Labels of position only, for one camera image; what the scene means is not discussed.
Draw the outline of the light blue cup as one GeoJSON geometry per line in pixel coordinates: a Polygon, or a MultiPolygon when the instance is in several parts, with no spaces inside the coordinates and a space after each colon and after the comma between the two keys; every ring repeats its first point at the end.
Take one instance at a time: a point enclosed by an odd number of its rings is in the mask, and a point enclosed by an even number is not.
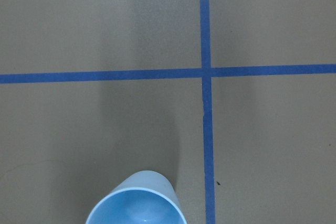
{"type": "Polygon", "coordinates": [[[174,188],[160,173],[143,170],[101,199],[86,223],[187,223],[174,188]]]}

